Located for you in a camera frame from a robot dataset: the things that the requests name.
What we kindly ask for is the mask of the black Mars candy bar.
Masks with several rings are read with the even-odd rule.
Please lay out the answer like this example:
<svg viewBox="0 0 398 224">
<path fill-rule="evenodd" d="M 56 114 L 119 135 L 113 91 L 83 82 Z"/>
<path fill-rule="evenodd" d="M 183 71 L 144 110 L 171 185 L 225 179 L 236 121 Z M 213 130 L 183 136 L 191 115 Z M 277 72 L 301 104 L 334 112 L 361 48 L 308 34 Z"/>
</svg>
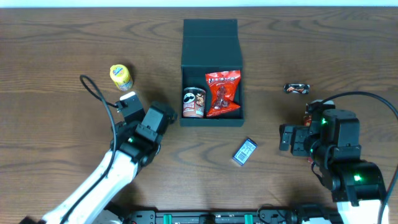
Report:
<svg viewBox="0 0 398 224">
<path fill-rule="evenodd" d="M 310 85 L 300 83 L 288 83 L 284 85 L 285 93 L 296 93 L 301 95 L 307 95 L 310 91 Z"/>
</svg>

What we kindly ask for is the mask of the red Pringles can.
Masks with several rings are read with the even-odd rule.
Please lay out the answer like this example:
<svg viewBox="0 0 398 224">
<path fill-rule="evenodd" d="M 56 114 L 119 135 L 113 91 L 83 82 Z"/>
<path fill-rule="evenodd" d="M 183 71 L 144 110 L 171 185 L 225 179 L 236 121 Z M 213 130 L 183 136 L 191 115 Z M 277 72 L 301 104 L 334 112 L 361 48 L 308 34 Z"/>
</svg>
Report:
<svg viewBox="0 0 398 224">
<path fill-rule="evenodd" d="M 206 91 L 197 87 L 183 89 L 182 116 L 184 118 L 203 118 L 205 114 Z"/>
</svg>

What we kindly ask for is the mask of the yellow candy bottle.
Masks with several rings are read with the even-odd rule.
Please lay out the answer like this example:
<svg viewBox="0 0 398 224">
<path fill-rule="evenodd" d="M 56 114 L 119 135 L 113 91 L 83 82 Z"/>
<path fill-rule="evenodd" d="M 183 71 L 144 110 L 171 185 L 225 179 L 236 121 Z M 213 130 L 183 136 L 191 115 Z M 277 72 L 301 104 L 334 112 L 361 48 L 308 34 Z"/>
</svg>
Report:
<svg viewBox="0 0 398 224">
<path fill-rule="evenodd" d="M 112 65 L 109 75 L 119 90 L 128 91 L 132 88 L 133 79 L 126 66 L 121 64 Z"/>
</svg>

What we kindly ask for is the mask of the red Hacks candy bag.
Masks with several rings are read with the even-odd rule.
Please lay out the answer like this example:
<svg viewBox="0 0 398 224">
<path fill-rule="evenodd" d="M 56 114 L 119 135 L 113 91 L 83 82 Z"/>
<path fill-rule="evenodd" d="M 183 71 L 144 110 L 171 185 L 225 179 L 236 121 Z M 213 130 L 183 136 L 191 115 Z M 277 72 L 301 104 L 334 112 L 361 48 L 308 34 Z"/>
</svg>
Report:
<svg viewBox="0 0 398 224">
<path fill-rule="evenodd" d="M 241 80 L 240 70 L 207 73 L 205 78 L 211 91 L 211 106 L 207 112 L 207 118 L 240 109 L 241 106 L 234 102 Z"/>
</svg>

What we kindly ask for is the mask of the dark green gift box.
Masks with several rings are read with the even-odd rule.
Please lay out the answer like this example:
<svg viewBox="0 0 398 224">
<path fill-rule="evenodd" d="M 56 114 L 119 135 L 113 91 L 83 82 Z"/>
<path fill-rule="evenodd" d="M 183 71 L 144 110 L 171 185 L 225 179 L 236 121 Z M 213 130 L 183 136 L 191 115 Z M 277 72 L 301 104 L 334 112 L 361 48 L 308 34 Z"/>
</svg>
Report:
<svg viewBox="0 0 398 224">
<path fill-rule="evenodd" d="M 211 91 L 205 75 L 213 72 L 243 71 L 243 56 L 236 19 L 185 19 L 182 40 L 182 89 L 206 91 L 205 112 L 211 107 Z M 244 122 L 244 88 L 240 81 L 234 96 L 240 108 L 211 118 L 180 117 L 183 127 L 241 127 Z"/>
</svg>

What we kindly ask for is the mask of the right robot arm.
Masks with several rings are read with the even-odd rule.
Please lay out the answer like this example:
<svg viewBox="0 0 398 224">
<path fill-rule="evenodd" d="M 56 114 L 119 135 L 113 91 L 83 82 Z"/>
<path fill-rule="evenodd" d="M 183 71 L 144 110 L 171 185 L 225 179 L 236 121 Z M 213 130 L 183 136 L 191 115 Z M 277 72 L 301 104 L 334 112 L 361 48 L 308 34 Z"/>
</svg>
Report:
<svg viewBox="0 0 398 224">
<path fill-rule="evenodd" d="M 359 129 L 352 111 L 318 110 L 308 126 L 280 125 L 279 149 L 311 158 L 344 223 L 382 223 L 386 187 L 378 166 L 361 159 Z"/>
</svg>

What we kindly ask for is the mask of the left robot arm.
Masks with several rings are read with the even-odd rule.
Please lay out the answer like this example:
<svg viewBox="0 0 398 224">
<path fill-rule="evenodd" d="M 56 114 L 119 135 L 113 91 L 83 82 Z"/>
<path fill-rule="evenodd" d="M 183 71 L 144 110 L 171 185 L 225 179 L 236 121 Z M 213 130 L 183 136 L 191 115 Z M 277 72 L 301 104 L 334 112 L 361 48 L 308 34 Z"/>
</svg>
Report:
<svg viewBox="0 0 398 224">
<path fill-rule="evenodd" d="M 40 220 L 26 216 L 20 224 L 94 223 L 111 199 L 158 155 L 167 127 L 176 118 L 172 107 L 156 101 L 146 113 L 130 113 L 115 125 L 111 149 L 79 188 Z"/>
</svg>

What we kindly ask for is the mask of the red Hello Panda box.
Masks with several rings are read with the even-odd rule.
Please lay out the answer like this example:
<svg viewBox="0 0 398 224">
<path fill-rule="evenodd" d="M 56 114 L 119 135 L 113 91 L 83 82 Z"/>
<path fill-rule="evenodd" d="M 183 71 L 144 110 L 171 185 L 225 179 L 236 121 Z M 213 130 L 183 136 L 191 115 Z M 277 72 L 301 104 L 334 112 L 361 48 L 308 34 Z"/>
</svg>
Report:
<svg viewBox="0 0 398 224">
<path fill-rule="evenodd" d="M 312 123 L 312 114 L 309 112 L 309 109 L 309 104 L 306 104 L 305 116 L 303 117 L 303 124 L 305 126 L 310 126 Z"/>
</svg>

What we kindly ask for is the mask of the blue barcode small box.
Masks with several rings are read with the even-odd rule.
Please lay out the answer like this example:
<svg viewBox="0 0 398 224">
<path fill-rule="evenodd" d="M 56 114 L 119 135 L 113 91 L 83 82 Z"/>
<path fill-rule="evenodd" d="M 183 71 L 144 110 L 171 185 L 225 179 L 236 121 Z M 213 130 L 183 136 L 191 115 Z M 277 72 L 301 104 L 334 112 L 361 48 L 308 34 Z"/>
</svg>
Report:
<svg viewBox="0 0 398 224">
<path fill-rule="evenodd" d="M 256 150 L 257 144 L 250 138 L 247 138 L 240 148 L 232 156 L 232 160 L 240 166 L 245 165 L 252 153 Z"/>
</svg>

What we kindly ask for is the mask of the black mounting rail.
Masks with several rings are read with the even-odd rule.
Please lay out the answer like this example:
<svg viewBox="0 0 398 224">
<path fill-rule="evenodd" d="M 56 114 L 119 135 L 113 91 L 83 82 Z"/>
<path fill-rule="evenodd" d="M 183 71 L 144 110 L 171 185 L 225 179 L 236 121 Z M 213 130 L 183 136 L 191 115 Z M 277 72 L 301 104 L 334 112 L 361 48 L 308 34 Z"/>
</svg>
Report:
<svg viewBox="0 0 398 224">
<path fill-rule="evenodd" d="M 155 211 L 132 212 L 127 224 L 343 224 L 336 210 L 307 203 L 296 207 L 264 204 L 257 210 Z"/>
</svg>

